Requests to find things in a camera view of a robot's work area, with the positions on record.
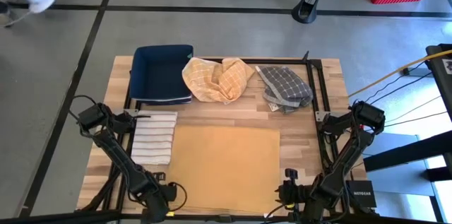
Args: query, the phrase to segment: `gray checkered towel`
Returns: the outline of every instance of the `gray checkered towel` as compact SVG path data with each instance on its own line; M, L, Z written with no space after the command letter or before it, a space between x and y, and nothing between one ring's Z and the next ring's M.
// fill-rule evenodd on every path
M256 70L267 85L263 98L277 104L283 113L294 112L312 101L311 88L289 68L257 66Z

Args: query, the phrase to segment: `white striped towel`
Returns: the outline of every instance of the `white striped towel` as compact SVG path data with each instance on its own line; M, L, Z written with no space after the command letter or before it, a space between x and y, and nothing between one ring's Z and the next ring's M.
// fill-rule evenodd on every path
M137 164L168 165L177 112L140 110L132 145L132 160Z

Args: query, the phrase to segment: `brown paper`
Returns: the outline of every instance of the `brown paper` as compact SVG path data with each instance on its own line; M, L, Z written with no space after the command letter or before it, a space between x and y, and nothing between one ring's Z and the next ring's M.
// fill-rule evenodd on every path
M177 125L167 180L185 187L184 209L268 213L278 206L279 152L275 129Z

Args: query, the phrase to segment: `wooden tabletop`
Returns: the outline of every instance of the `wooden tabletop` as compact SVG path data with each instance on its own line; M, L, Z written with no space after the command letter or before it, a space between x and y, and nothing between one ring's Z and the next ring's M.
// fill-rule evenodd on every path
M127 86L129 84L132 56L119 56L114 60L112 73L109 78L104 103L112 110L121 110L126 99ZM340 68L339 59L322 59L323 73L328 91L331 110L334 112L347 112L348 97L345 83ZM305 65L284 65L292 69L300 78L308 82ZM321 101L321 93L317 72L314 69L316 94ZM243 126L256 128L272 128L280 130L280 179L285 179L284 169L294 168L298 170L298 184L311 184L315 176L321 172L319 143L316 135L316 125L312 106L304 107L292 114L271 112L262 93L265 83L255 73L248 82L245 92L236 101L224 105L221 102L199 102L195 97L193 102L186 105L172 106L142 106L144 110L170 110L178 111L177 124L195 125L221 125ZM339 150L345 145L349 135L344 134L338 141ZM90 159L83 179L83 186L78 198L77 208L89 204L91 199L99 192L107 181L112 162L95 144L91 149ZM151 172L165 171L165 165L144 165ZM355 179L366 179L363 165L353 169ZM116 206L119 191L119 180L115 184L110 208ZM127 199L124 201L123 213L141 213L142 206ZM256 215L243 211L228 211L227 209L189 209L182 208L176 214L235 214ZM286 215L285 210L275 213Z

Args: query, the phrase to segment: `floor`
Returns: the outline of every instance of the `floor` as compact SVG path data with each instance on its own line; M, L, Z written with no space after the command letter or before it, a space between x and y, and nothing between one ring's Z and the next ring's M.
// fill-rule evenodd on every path
M0 180L0 218L20 212L82 54L89 58L76 92L96 100L103 99L116 55L133 55L137 47L165 44L193 45L196 56L301 57L309 50L311 58L339 58L347 91L353 93L423 57L426 46L451 42L452 37L451 0L389 5L374 5L369 0L320 0L320 14L327 16L318 16L309 25L296 23L285 12L299 0L103 1L108 2L105 13L97 12L102 0L57 0L60 8L69 10L50 9L31 15L10 29L0 29L0 108L8 114L2 119L4 136L0 140L0 173L7 177ZM212 13L197 13L168 8L174 6L275 10L224 13L213 9ZM351 11L360 16L344 16ZM389 88L413 80L402 78ZM365 100L381 87L383 84L356 97ZM433 79L426 78L376 105L392 119L437 95ZM77 101L72 108L81 110L86 105ZM435 100L400 121L443 110L441 101ZM442 114L385 131L427 138L451 127L447 115ZM68 118L33 215L74 209L90 146L91 142L78 135L75 122ZM407 206L394 195L377 201L388 202L381 208L387 216L400 213L386 207L388 204ZM409 214L403 217L420 218Z

